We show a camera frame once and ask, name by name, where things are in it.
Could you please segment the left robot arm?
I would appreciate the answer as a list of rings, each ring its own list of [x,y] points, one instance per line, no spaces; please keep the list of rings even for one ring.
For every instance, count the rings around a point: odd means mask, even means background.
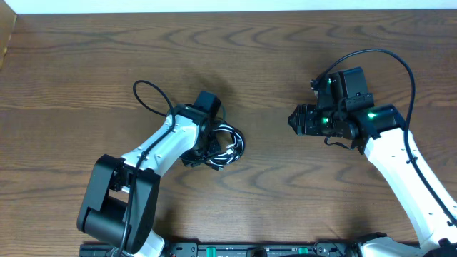
[[[130,256],[160,256],[165,240],[153,230],[161,177],[182,156],[193,161],[211,147],[221,100],[202,91],[193,104],[179,104],[139,147],[94,164],[76,227]]]

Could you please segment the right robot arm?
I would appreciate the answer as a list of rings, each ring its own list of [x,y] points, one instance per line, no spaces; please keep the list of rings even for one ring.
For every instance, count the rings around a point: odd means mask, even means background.
[[[363,69],[326,75],[314,86],[317,103],[301,104],[288,118],[299,136],[339,137],[351,141],[385,178],[416,232],[419,245],[372,233],[349,246],[346,256],[455,256],[456,202],[422,157],[391,104],[375,106]]]

